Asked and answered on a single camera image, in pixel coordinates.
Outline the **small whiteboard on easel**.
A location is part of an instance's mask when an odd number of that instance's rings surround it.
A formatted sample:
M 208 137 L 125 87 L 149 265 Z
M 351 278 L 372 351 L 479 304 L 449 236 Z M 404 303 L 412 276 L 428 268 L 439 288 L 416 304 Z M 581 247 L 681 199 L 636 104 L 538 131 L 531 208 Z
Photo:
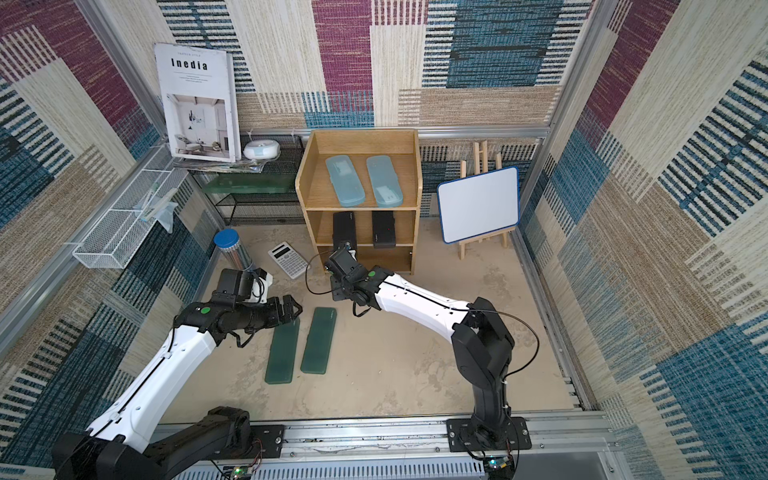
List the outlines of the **small whiteboard on easel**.
M 511 246 L 511 233 L 520 222 L 519 169 L 505 167 L 502 156 L 490 154 L 486 140 L 473 144 L 471 162 L 462 160 L 459 177 L 437 187 L 442 240 L 467 257 L 469 245 L 495 237 Z

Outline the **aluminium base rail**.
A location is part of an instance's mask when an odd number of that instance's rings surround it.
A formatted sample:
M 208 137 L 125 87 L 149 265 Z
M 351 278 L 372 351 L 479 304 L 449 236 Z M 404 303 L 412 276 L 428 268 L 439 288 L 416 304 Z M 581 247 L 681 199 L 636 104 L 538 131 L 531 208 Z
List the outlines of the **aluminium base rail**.
M 630 479 L 624 452 L 598 412 L 519 412 L 517 479 Z M 203 460 L 182 479 L 487 479 L 503 451 L 468 454 L 446 416 L 256 422 L 263 458 Z

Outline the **dark green pencil case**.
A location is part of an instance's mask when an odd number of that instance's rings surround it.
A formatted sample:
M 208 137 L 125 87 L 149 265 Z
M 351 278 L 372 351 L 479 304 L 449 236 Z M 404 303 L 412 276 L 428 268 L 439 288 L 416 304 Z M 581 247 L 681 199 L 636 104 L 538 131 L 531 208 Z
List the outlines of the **dark green pencil case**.
M 299 330 L 299 319 L 274 329 L 265 371 L 268 385 L 289 384 L 292 381 Z
M 317 307 L 306 340 L 300 370 L 305 374 L 324 375 L 330 357 L 337 310 Z

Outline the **white round device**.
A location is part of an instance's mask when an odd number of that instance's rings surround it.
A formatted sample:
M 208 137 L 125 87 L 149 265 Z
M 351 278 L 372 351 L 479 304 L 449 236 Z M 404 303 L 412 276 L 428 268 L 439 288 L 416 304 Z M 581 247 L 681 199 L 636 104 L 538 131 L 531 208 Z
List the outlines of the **white round device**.
M 251 140 L 243 148 L 243 156 L 250 161 L 272 161 L 280 152 L 280 144 L 272 139 Z

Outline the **wooden three-tier shelf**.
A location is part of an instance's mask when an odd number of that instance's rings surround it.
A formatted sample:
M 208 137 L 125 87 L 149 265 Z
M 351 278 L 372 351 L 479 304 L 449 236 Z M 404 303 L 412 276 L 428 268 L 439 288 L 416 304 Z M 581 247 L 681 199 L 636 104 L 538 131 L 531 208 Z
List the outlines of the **wooden three-tier shelf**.
M 331 182 L 326 160 L 339 155 L 350 159 L 365 193 L 356 206 L 342 205 Z M 379 211 L 367 169 L 367 159 L 390 158 L 403 193 L 403 202 L 389 210 L 394 218 L 395 245 L 374 246 L 373 213 Z M 415 269 L 423 192 L 418 132 L 414 129 L 315 130 L 307 141 L 295 179 L 295 189 L 310 240 L 324 262 L 334 251 L 333 215 L 349 210 L 355 216 L 356 258 L 366 267 L 380 265 L 396 273 Z

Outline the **white Inedia magazine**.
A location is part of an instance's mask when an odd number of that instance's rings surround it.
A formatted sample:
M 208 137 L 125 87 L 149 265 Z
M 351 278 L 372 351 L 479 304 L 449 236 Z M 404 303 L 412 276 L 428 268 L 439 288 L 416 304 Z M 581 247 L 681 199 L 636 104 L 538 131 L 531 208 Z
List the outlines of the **white Inedia magazine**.
M 233 57 L 223 50 L 154 45 L 173 156 L 203 162 L 241 159 Z

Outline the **light blue pencil case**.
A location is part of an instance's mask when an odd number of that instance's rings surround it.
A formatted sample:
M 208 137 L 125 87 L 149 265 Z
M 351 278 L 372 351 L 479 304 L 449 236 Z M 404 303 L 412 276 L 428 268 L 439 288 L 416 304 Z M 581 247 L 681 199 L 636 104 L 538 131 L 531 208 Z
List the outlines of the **light blue pencil case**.
M 376 155 L 366 159 L 372 191 L 380 208 L 399 207 L 404 195 L 399 184 L 392 160 L 387 155 Z
M 351 158 L 336 155 L 325 160 L 331 184 L 342 207 L 356 207 L 365 201 L 366 195 Z

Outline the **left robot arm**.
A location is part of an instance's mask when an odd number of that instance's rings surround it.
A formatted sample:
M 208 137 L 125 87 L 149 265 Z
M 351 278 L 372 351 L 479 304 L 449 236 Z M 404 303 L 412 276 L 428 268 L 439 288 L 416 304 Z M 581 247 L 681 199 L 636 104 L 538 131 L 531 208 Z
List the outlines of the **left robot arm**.
M 217 454 L 244 456 L 255 448 L 250 415 L 217 407 L 197 423 L 155 442 L 152 435 L 187 380 L 233 337 L 238 347 L 256 333 L 296 320 L 291 295 L 252 301 L 255 277 L 226 269 L 207 302 L 186 306 L 158 352 L 131 385 L 82 433 L 65 433 L 52 449 L 58 479 L 171 479 Z

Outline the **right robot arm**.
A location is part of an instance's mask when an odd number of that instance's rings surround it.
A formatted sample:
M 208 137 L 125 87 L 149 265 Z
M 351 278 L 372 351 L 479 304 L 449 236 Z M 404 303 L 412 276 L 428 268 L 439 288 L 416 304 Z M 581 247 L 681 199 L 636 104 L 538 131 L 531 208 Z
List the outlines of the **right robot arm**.
M 453 300 L 418 287 L 380 266 L 367 269 L 351 251 L 338 249 L 324 262 L 331 292 L 356 307 L 398 314 L 440 334 L 454 352 L 456 368 L 473 389 L 469 425 L 456 433 L 468 451 L 521 448 L 506 396 L 514 340 L 488 300 Z

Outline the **white calculator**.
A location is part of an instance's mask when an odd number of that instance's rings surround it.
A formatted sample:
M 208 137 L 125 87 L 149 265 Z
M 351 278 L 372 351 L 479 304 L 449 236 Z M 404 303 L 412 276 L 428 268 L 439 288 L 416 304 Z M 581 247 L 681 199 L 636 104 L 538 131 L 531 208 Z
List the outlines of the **white calculator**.
M 292 280 L 303 276 L 308 262 L 288 242 L 282 242 L 268 251 L 270 258 Z

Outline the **black pencil case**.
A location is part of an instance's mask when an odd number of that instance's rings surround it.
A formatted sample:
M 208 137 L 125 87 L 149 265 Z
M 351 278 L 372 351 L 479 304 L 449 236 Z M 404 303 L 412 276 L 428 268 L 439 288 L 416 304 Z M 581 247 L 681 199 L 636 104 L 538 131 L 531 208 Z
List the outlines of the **black pencil case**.
M 390 249 L 397 245 L 395 218 L 392 211 L 377 210 L 371 213 L 373 246 Z
M 352 211 L 339 211 L 333 214 L 332 240 L 335 250 L 342 247 L 357 249 L 355 215 Z

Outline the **green tray on rack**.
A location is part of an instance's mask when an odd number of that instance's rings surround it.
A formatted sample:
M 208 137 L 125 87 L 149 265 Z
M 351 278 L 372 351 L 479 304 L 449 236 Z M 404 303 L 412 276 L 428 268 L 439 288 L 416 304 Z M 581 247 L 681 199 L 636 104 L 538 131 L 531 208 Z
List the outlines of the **green tray on rack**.
M 295 191 L 295 177 L 281 174 L 220 174 L 208 182 L 207 194 L 283 194 Z

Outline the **blue-lidded pencil tube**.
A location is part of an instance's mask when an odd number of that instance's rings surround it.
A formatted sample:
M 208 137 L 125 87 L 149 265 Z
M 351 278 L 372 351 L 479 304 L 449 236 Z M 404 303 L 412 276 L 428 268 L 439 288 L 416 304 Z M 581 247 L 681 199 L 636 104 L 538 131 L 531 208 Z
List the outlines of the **blue-lidded pencil tube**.
M 239 233 L 231 228 L 223 229 L 214 235 L 214 244 L 234 269 L 249 271 L 253 261 L 243 246 Z

